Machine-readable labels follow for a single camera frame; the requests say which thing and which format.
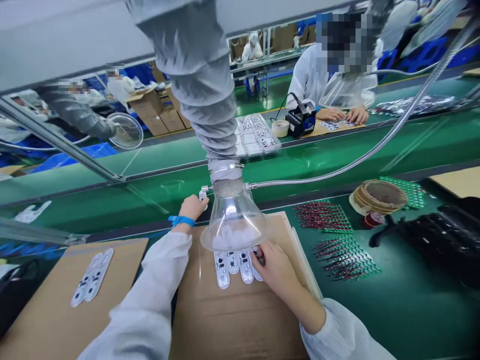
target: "clear plastic funnel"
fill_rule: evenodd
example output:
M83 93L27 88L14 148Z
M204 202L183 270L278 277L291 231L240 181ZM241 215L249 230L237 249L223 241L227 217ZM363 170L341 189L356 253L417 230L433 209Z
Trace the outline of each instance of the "clear plastic funnel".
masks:
M324 108L348 110L364 105L361 77L337 76L328 84L326 95L320 98Z
M210 224L200 242L211 251L239 251L260 244L270 235L270 224L245 189L242 178L213 183L215 200Z
M122 112L114 112L106 120L113 123L116 129L115 136L110 141L119 148L132 150L140 146L144 140L144 131L137 119Z

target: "roll of tape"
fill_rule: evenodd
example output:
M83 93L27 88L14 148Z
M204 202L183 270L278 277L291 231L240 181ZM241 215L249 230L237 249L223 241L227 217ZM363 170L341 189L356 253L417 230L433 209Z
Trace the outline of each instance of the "roll of tape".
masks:
M277 137L277 138L284 138L288 135L289 133L289 126L290 123L286 120L277 120L272 122L271 124L271 132Z

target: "black cable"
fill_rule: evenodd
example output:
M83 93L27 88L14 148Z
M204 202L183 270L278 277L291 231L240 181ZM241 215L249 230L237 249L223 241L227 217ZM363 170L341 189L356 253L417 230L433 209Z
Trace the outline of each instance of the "black cable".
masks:
M287 100L287 98L289 97L289 95L293 95L293 97L296 99L297 102L299 102L299 98L297 97L297 95L295 95L293 92L289 92L285 98L283 99L283 101L281 102L281 105L280 105L280 108L278 109L278 112L276 113L276 116L275 117L271 117L270 120L271 121L277 121L277 118L279 117L279 114L280 114L280 110L282 110L282 107L284 106L284 102L285 100Z

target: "hand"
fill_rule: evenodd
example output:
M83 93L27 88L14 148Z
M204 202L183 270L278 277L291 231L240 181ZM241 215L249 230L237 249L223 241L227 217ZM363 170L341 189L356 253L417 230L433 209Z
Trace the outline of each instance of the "hand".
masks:
M346 114L337 108L322 107L315 115L315 118L323 121L339 121L345 119Z
M351 109L346 118L351 124L363 125L369 119L369 113L365 110L365 106L359 106Z
M263 281L284 302L288 303L289 298L302 288L292 263L278 244L267 240L258 246L257 255L252 252L250 257ZM262 257L264 265L258 259Z
M292 263L282 248L270 241L258 245L257 255L250 254L251 262L263 281L290 308L309 334L318 333L325 324L324 307L305 289L295 275Z
M207 206L209 201L210 199L208 196L202 201L200 201L196 195L189 196L183 200L178 215L197 221L199 216L204 212L205 206Z

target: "blue wristband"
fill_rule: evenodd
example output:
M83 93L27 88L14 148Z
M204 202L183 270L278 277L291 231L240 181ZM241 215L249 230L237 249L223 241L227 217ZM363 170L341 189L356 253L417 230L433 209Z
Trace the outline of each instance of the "blue wristband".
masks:
M195 225L195 220L186 216L169 216L168 221L171 222L172 227L176 227L178 224L182 223L190 225L191 228Z

